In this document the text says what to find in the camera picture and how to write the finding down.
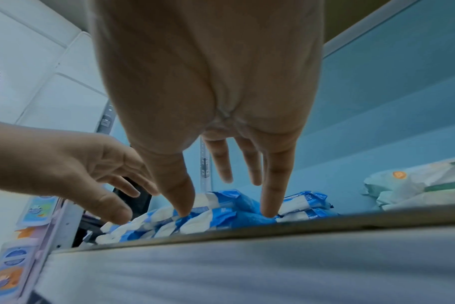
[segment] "ceiling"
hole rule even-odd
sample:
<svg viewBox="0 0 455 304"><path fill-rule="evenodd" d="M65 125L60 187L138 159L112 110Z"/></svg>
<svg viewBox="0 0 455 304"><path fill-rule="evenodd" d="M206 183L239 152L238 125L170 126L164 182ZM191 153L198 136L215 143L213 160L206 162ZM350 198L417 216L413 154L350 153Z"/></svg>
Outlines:
<svg viewBox="0 0 455 304"><path fill-rule="evenodd" d="M88 30L86 0L41 1L78 28ZM336 37L387 2L389 0L325 0L325 41Z"/></svg>

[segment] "hand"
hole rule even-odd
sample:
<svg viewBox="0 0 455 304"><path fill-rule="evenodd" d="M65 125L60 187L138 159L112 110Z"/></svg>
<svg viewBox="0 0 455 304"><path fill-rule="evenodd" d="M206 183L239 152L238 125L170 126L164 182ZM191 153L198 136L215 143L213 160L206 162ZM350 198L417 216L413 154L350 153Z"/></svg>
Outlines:
<svg viewBox="0 0 455 304"><path fill-rule="evenodd" d="M183 150L201 135L225 182L226 138L275 216L319 78L321 1L91 1L101 74L132 146L181 215L194 201Z"/></svg>
<svg viewBox="0 0 455 304"><path fill-rule="evenodd" d="M131 209L100 184L139 196L123 176L158 194L136 151L113 137L0 123L1 190L63 197L103 220L124 224Z"/></svg>

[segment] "orange label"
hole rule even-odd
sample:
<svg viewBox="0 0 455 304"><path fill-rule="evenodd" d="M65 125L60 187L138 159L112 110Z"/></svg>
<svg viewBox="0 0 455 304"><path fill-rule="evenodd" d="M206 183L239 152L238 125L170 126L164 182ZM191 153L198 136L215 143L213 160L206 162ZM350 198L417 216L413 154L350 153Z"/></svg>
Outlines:
<svg viewBox="0 0 455 304"><path fill-rule="evenodd" d="M392 173L392 175L394 176L394 178L397 178L397 179L405 179L408 176L406 174L406 172L402 172L402 171L394 171Z"/></svg>

